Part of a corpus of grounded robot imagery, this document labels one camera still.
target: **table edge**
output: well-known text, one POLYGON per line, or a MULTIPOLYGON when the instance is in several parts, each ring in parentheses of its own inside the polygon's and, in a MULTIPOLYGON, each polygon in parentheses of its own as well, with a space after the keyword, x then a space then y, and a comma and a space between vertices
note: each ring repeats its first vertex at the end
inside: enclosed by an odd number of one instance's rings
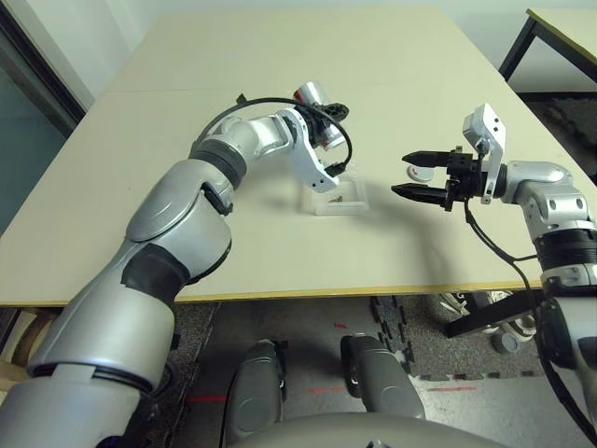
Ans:
MULTIPOLYGON (((541 287, 539 280, 530 282, 531 287, 541 287)), ((204 296, 178 296, 176 303, 203 303, 213 301, 257 301, 307 297, 334 296, 381 296, 381 295, 409 295, 409 294, 437 294, 439 292, 467 292, 523 289, 522 281, 492 282, 492 283, 462 283, 455 285, 427 285, 405 287, 338 287, 324 289, 298 289, 287 291, 239 292, 225 294, 207 294, 204 296)), ((65 306, 68 301, 0 301, 0 306, 20 306, 23 308, 39 306, 65 306)))

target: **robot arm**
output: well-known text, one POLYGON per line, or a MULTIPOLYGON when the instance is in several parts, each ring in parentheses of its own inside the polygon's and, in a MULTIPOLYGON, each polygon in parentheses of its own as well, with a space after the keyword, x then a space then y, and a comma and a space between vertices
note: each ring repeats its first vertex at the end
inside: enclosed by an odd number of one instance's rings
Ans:
POLYGON ((407 199, 436 203, 451 211, 454 201, 491 197, 522 208, 537 251, 546 300, 539 309, 538 343, 548 360, 576 371, 590 418, 597 423, 597 226, 570 173, 542 161, 501 164, 506 128, 489 105, 465 119, 464 135, 479 153, 474 161, 460 147, 451 152, 420 151, 404 161, 445 166, 445 189, 404 184, 392 190, 407 199))
MULTIPOLYGON (((0 446, 125 446, 127 426, 144 418, 139 405, 160 383, 174 333, 174 297, 229 253, 224 216, 247 169, 261 157, 286 153, 303 182, 316 191, 333 189, 338 179, 313 146, 335 129, 298 107, 227 119, 198 139, 189 158, 147 195, 117 254, 52 325, 30 360, 33 379, 13 387, 0 409, 0 446)), ((340 140, 335 135, 335 144, 340 140)))

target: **black table leg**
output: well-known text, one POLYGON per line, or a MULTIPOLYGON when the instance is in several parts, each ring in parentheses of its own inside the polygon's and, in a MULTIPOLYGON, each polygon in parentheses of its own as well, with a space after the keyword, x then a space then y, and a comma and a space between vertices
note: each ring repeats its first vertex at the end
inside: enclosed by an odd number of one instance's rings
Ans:
POLYGON ((535 19, 529 17, 524 23, 519 36, 514 41, 512 48, 507 53, 506 58, 500 65, 499 72, 500 75, 504 77, 505 81, 508 81, 512 76, 512 73, 518 66, 519 62, 526 53, 526 50, 529 49, 531 42, 535 39, 535 34, 533 33, 533 29, 535 28, 537 22, 535 19))
MULTIPOLYGON (((473 310, 470 315, 465 315, 446 325, 444 332, 449 338, 463 336, 528 314, 532 306, 526 294, 526 291, 517 291, 494 304, 473 310)), ((534 289, 533 294, 537 304, 545 299, 541 289, 534 289)))

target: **glass door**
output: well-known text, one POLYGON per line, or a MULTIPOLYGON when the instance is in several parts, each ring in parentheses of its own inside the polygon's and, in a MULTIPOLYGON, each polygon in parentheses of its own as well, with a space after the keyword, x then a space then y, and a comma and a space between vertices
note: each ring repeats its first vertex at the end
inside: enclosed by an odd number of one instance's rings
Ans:
POLYGON ((0 3, 0 234, 84 114, 0 3))

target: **white table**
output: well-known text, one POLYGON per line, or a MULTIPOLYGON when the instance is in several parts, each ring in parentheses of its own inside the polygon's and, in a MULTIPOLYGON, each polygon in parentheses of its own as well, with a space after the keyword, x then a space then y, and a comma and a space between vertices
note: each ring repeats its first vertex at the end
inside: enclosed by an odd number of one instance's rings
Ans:
MULTIPOLYGON (((138 204, 186 157, 210 118, 240 92, 289 96, 311 79, 351 108, 345 127, 354 140, 352 169, 366 184, 370 210, 355 217, 298 213, 297 183, 284 158, 264 161, 235 197, 228 260, 183 289, 179 301, 520 287, 465 224, 462 206, 446 213, 390 191, 409 181, 404 154, 464 145, 463 118, 484 102, 507 126, 508 160, 559 163, 597 203, 590 180, 435 8, 172 15, 92 107, 0 239, 0 304, 69 301, 109 261, 138 204), (288 206, 274 207, 272 198, 288 206)), ((330 157, 343 159, 344 150, 330 157)), ((432 185, 444 180, 437 170, 432 185)), ((472 208, 504 249, 534 252, 518 207, 475 201, 472 208)), ((538 263, 522 267, 538 286, 538 263)))

